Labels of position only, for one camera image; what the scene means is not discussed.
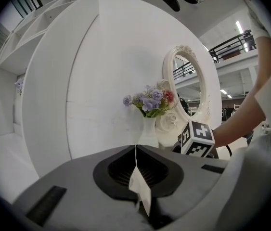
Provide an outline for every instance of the flower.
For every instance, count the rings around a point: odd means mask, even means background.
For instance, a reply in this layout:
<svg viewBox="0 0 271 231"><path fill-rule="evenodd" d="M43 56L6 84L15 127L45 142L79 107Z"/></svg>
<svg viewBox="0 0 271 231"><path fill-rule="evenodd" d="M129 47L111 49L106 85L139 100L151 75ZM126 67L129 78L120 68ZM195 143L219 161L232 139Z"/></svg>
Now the flower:
<svg viewBox="0 0 271 231"><path fill-rule="evenodd" d="M144 111L151 111L159 107L159 102L153 98L143 98L143 104L142 110Z"/></svg>
<svg viewBox="0 0 271 231"><path fill-rule="evenodd" d="M125 106L130 106L132 104L132 98L130 95L125 96L124 99L122 100L123 104Z"/></svg>
<svg viewBox="0 0 271 231"><path fill-rule="evenodd" d="M160 91L159 89L153 89L151 91L151 97L154 100L160 101L163 98L163 92Z"/></svg>
<svg viewBox="0 0 271 231"><path fill-rule="evenodd" d="M169 103L174 101L174 94L172 91L170 90L165 90L164 91L164 96L165 98L168 100Z"/></svg>
<svg viewBox="0 0 271 231"><path fill-rule="evenodd" d="M145 98L145 94L142 93L142 92L139 92L139 93L136 93L134 96L133 96L133 101L135 103L140 103L143 101L143 98Z"/></svg>

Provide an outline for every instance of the artificial flower arrangement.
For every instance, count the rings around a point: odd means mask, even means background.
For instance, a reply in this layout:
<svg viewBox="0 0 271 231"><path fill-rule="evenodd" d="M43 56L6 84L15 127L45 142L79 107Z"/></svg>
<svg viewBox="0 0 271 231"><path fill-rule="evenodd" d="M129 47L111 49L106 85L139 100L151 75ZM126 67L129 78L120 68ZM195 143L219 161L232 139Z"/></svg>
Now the artificial flower arrangement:
<svg viewBox="0 0 271 231"><path fill-rule="evenodd" d="M166 90L162 85L156 87L146 86L146 90L123 98L125 106L135 105L144 117L154 118L162 116L167 110L173 109L177 104L174 103L174 94Z"/></svg>
<svg viewBox="0 0 271 231"><path fill-rule="evenodd" d="M20 96L22 96L23 82L24 82L24 77L19 78L18 81L15 82L16 92L19 93Z"/></svg>

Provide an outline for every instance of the mirror glass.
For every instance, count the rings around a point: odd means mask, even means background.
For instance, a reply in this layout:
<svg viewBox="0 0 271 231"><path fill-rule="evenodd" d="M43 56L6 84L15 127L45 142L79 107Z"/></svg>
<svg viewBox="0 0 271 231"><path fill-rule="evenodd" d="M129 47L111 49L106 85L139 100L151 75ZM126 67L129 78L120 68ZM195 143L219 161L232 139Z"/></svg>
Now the mirror glass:
<svg viewBox="0 0 271 231"><path fill-rule="evenodd" d="M183 109L189 116L195 115L201 98L200 82L195 67L187 58L177 54L173 61L173 76Z"/></svg>

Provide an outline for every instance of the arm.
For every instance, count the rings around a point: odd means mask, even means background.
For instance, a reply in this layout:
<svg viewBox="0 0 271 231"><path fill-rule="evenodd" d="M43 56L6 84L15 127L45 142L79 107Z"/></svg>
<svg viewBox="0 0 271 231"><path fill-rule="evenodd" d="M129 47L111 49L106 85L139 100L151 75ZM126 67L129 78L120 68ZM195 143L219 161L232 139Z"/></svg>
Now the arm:
<svg viewBox="0 0 271 231"><path fill-rule="evenodd" d="M213 131L215 147L234 142L252 131L265 119L265 115L254 96L271 76L271 39L259 37L256 39L256 45L258 48L256 83L235 114Z"/></svg>

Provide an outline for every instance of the purple flower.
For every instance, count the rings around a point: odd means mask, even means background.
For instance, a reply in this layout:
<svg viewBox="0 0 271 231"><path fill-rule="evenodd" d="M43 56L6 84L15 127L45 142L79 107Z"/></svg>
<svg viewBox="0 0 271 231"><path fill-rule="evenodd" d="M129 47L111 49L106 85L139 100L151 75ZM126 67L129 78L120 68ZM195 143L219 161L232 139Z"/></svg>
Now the purple flower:
<svg viewBox="0 0 271 231"><path fill-rule="evenodd" d="M151 111L159 107L159 102L153 98L143 98L143 104L142 110L144 111Z"/></svg>
<svg viewBox="0 0 271 231"><path fill-rule="evenodd" d="M151 96L154 100L160 101L163 98L163 92L159 89L153 89L151 91Z"/></svg>
<svg viewBox="0 0 271 231"><path fill-rule="evenodd" d="M132 98L130 95L125 96L124 99L122 100L123 104L125 106L130 106L132 104Z"/></svg>
<svg viewBox="0 0 271 231"><path fill-rule="evenodd" d="M134 96L133 96L133 100L134 102L136 103L140 103L143 101L143 98L145 98L145 94L140 92L140 93L136 93Z"/></svg>

